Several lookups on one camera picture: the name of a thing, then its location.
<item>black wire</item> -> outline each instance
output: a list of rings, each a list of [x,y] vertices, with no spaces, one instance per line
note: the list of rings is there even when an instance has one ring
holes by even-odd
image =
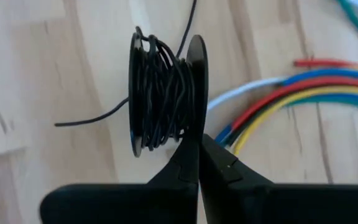
[[[125,98],[124,100],[122,100],[114,109],[112,109],[111,111],[98,116],[97,118],[92,118],[92,119],[87,119],[87,120],[83,120],[83,121],[74,121],[74,122],[66,122],[66,123],[56,123],[55,126],[56,127],[67,127],[67,126],[76,126],[76,125],[81,125],[81,124],[90,124],[93,122],[97,122],[100,121],[104,118],[107,118],[108,116],[114,114],[117,110],[119,110],[122,106],[124,106],[124,104],[126,104],[128,102],[129,98]]]
[[[190,27],[191,27],[191,23],[193,22],[193,16],[194,16],[194,12],[196,9],[196,4],[197,4],[197,0],[193,0],[193,5],[191,6],[191,11],[190,11],[190,16],[189,16],[189,20],[187,22],[187,26],[185,29],[185,33],[183,34],[183,37],[181,39],[180,42],[180,46],[178,49],[178,52],[176,54],[176,58],[178,58],[181,54],[181,51],[183,50],[183,46],[185,45],[186,42],[186,38],[187,35],[189,33]],[[74,121],[74,122],[67,122],[67,123],[55,123],[56,127],[65,127],[65,126],[76,126],[76,125],[82,125],[82,124],[90,124],[93,122],[97,122],[100,121],[104,118],[107,118],[108,116],[111,116],[112,114],[114,114],[116,111],[118,111],[122,106],[124,106],[124,104],[126,104],[129,101],[129,97],[123,99],[114,109],[112,109],[111,111],[98,116],[97,118],[93,118],[93,119],[87,119],[87,120],[83,120],[83,121]]]
[[[155,36],[141,39],[150,50],[136,51],[139,59],[134,79],[134,98],[142,133],[141,147],[153,150],[169,138],[179,140],[195,122],[195,82],[189,64],[177,59],[171,49]]]
[[[193,21],[194,12],[196,11],[196,4],[197,4],[197,0],[194,0],[193,5],[191,6],[189,21],[187,22],[185,33],[183,34],[183,38],[181,39],[180,46],[177,52],[177,58],[180,56],[180,53],[183,50],[183,46],[185,45],[187,34],[189,33],[191,22]]]

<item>wire bundle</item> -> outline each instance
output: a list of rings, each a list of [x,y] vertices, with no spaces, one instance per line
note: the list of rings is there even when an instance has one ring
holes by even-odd
[[[280,88],[249,107],[216,137],[223,146],[233,146],[238,155],[253,131],[283,106],[309,102],[335,102],[358,106],[358,64],[340,60],[296,60],[296,66],[329,66],[276,80]]]
[[[358,0],[337,0],[349,20],[358,28]],[[309,102],[336,102],[358,106],[358,63],[335,59],[295,60],[297,67],[331,67],[294,75],[248,83],[213,100],[208,109],[222,101],[264,85],[280,85],[281,88],[265,96],[240,117],[227,125],[216,137],[223,146],[234,144],[234,154],[248,140],[251,133],[276,110]]]
[[[179,141],[195,122],[195,81],[185,59],[177,59],[155,36],[137,33],[150,45],[148,52],[136,50],[134,98],[142,124],[137,131],[142,136],[141,148],[153,150],[170,137]]]

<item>light wooden surface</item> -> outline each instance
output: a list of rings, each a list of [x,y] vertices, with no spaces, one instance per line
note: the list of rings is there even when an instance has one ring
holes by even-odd
[[[0,0],[0,223],[39,223],[41,199],[61,185],[146,182],[165,165],[174,144],[133,156],[127,106],[97,124],[53,123],[99,115],[125,98],[134,27],[176,51],[190,6],[191,0]],[[208,48],[210,98],[250,80],[299,72],[294,58],[358,62],[358,32],[330,0],[199,0],[188,40],[193,34]],[[206,132],[217,134],[264,93],[210,112]],[[358,183],[358,109],[281,110],[240,158],[277,182]]]

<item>wire spool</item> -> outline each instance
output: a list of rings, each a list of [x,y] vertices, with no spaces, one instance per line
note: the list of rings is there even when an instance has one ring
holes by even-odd
[[[146,52],[142,42],[148,42]],[[187,58],[174,56],[155,36],[132,36],[129,56],[129,124],[132,150],[139,157],[168,138],[201,141],[208,104],[208,59],[204,40],[194,35]]]

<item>blue wire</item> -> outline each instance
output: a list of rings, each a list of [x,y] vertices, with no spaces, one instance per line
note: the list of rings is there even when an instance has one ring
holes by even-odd
[[[340,76],[340,77],[351,77],[351,78],[358,78],[358,71],[351,70],[346,68],[329,68],[329,69],[319,69],[304,72],[298,75],[294,75],[287,80],[285,80],[282,85],[287,86],[293,83],[307,80],[309,78],[316,78],[316,77],[323,77],[323,76]]]
[[[304,98],[302,100],[295,101],[286,106],[295,106],[302,103],[342,103],[347,105],[358,106],[358,95],[350,93],[338,93],[338,94],[325,94]]]
[[[215,141],[222,142],[223,139],[231,132],[231,124],[227,125],[219,134],[216,136]]]

